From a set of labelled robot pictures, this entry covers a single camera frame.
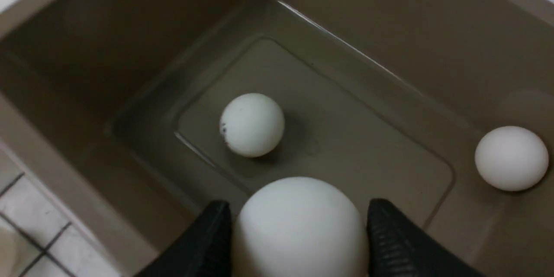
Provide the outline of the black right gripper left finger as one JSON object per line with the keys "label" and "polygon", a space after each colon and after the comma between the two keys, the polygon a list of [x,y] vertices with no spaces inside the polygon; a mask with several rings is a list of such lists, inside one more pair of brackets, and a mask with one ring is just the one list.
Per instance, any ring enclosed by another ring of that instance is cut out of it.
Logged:
{"label": "black right gripper left finger", "polygon": [[214,200],[138,277],[230,277],[232,213]]}

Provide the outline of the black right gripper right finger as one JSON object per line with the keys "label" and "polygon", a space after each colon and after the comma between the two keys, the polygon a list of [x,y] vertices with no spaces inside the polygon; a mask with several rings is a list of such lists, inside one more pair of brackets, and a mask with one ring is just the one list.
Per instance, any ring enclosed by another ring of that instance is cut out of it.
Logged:
{"label": "black right gripper right finger", "polygon": [[482,277],[426,234],[389,200],[367,210],[370,277]]}

